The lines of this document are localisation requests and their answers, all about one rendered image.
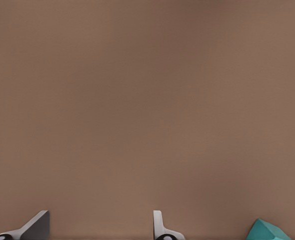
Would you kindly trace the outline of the teal box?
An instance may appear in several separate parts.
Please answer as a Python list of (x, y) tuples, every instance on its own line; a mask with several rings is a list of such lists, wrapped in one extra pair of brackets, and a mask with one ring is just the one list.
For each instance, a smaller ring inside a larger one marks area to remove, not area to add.
[(256, 219), (245, 240), (292, 240), (281, 228)]

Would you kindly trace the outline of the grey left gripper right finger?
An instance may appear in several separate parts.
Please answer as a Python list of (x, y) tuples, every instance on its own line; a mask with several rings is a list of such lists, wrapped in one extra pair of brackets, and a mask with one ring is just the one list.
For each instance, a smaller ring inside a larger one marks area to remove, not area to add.
[(160, 210), (153, 211), (153, 240), (186, 240), (185, 236), (164, 226)]

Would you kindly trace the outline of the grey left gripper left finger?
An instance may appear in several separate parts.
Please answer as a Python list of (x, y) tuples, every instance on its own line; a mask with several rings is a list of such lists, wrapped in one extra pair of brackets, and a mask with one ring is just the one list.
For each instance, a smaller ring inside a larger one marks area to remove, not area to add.
[(0, 233), (0, 240), (48, 240), (50, 211), (41, 210), (21, 228)]

